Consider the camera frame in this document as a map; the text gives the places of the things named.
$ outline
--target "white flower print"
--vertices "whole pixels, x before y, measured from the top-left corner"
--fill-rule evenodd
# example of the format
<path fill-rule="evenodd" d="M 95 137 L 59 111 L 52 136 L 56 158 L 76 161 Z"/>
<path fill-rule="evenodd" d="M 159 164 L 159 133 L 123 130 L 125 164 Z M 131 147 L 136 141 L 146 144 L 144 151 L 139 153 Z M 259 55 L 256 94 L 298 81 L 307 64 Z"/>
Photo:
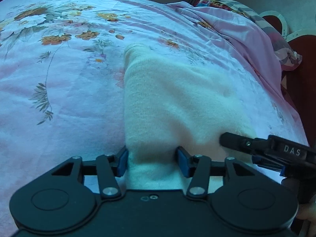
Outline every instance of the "white flower print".
<path fill-rule="evenodd" d="M 9 37 L 12 33 L 19 34 L 24 28 L 37 26 L 39 23 L 44 22 L 46 14 L 28 16 L 21 20 L 12 21 L 10 24 L 3 27 L 1 31 L 1 39 Z"/>
<path fill-rule="evenodd" d="M 73 22 L 72 20 L 65 20 L 60 17 L 45 23 L 47 28 L 43 30 L 43 36 L 59 36 L 64 34 L 81 35 L 88 31 L 88 24 Z"/>
<path fill-rule="evenodd" d="M 80 16 L 81 11 L 63 11 L 61 15 L 62 16 Z"/>
<path fill-rule="evenodd" d="M 13 19 L 5 19 L 4 21 L 0 22 L 0 31 L 3 29 L 6 25 L 10 24 L 13 21 Z"/>

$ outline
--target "finger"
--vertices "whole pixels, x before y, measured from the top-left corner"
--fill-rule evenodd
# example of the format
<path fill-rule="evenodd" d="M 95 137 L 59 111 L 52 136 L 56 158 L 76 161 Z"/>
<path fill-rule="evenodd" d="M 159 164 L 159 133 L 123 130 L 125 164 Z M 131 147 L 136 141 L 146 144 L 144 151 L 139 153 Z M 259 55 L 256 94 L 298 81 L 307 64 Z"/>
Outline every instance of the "finger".
<path fill-rule="evenodd" d="M 309 226 L 307 237 L 315 237 L 315 236 L 316 236 L 316 223 L 311 223 Z"/>
<path fill-rule="evenodd" d="M 281 181 L 281 185 L 292 191 L 295 195 L 298 194 L 299 186 L 300 186 L 300 181 L 295 179 L 295 178 L 284 178 Z"/>
<path fill-rule="evenodd" d="M 316 223 L 316 203 L 300 204 L 296 218 Z"/>

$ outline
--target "bed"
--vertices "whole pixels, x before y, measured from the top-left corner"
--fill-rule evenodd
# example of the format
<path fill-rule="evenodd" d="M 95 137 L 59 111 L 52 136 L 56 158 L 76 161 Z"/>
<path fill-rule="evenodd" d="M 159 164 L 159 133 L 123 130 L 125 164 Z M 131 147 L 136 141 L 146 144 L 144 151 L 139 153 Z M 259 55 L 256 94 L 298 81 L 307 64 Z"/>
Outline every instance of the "bed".
<path fill-rule="evenodd" d="M 301 57 L 254 12 L 223 10 L 224 2 L 0 2 L 1 236 L 16 231 L 8 203 L 17 189 L 69 157 L 94 160 L 124 146 L 122 56 L 133 42 L 226 74 L 258 137 L 308 145 L 280 87 Z M 85 185 L 96 188 L 93 179 Z"/>

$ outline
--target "metal screw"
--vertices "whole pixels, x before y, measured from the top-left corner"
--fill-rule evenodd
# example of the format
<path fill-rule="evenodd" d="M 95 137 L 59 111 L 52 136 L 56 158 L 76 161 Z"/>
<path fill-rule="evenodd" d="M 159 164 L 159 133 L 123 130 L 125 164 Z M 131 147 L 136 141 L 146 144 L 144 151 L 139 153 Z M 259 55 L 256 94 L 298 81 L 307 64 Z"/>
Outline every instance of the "metal screw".
<path fill-rule="evenodd" d="M 105 195 L 108 195 L 108 196 L 113 196 L 115 194 L 118 193 L 118 189 L 114 188 L 114 187 L 107 187 L 107 188 L 104 188 L 102 190 L 102 192 L 105 194 Z"/>
<path fill-rule="evenodd" d="M 157 195 L 150 195 L 149 196 L 149 199 L 151 199 L 151 200 L 156 200 L 156 199 L 158 199 L 159 197 L 157 196 Z"/>
<path fill-rule="evenodd" d="M 190 191 L 190 193 L 193 194 L 193 195 L 201 195 L 201 194 L 205 193 L 205 189 L 202 188 L 202 187 L 199 187 L 199 186 L 197 186 L 197 187 L 192 187 L 192 188 L 190 188 L 189 191 Z"/>

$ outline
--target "fuzzy white fabric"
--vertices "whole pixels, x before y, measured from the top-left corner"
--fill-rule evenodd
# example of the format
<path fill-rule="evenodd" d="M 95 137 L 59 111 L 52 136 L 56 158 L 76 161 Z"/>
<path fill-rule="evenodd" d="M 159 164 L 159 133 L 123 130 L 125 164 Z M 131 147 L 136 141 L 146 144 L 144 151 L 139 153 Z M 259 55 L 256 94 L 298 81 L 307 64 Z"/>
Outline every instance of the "fuzzy white fabric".
<path fill-rule="evenodd" d="M 189 180 L 173 158 L 178 146 L 214 161 L 234 156 L 252 164 L 249 155 L 219 145 L 224 132 L 256 137 L 224 74 L 171 61 L 138 43 L 125 49 L 124 59 L 128 189 L 185 191 Z M 209 193 L 220 186 L 221 178 L 211 177 Z"/>

